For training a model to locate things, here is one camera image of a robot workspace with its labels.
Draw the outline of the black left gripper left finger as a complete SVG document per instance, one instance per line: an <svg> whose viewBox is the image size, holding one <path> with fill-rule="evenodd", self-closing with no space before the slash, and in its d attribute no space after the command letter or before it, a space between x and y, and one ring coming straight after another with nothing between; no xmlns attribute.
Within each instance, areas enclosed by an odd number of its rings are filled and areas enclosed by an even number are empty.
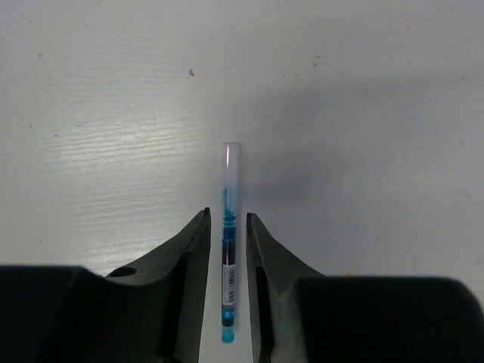
<svg viewBox="0 0 484 363"><path fill-rule="evenodd" d="M197 362L211 238L209 209L103 279L102 362Z"/></svg>

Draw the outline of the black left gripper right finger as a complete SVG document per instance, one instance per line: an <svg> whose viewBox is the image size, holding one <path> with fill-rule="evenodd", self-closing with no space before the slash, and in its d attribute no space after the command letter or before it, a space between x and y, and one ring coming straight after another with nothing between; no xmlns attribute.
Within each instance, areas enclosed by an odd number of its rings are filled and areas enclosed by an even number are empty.
<svg viewBox="0 0 484 363"><path fill-rule="evenodd" d="M306 362L296 282L323 274L272 237L255 213L247 214L246 235L253 360Z"/></svg>

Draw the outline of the light blue pen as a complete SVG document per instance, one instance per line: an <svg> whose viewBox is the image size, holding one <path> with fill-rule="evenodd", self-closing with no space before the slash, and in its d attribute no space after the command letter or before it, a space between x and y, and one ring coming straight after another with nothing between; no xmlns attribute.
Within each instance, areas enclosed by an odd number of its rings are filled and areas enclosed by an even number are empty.
<svg viewBox="0 0 484 363"><path fill-rule="evenodd" d="M236 311L237 192L224 186L222 197L221 339L223 343L232 343Z"/></svg>

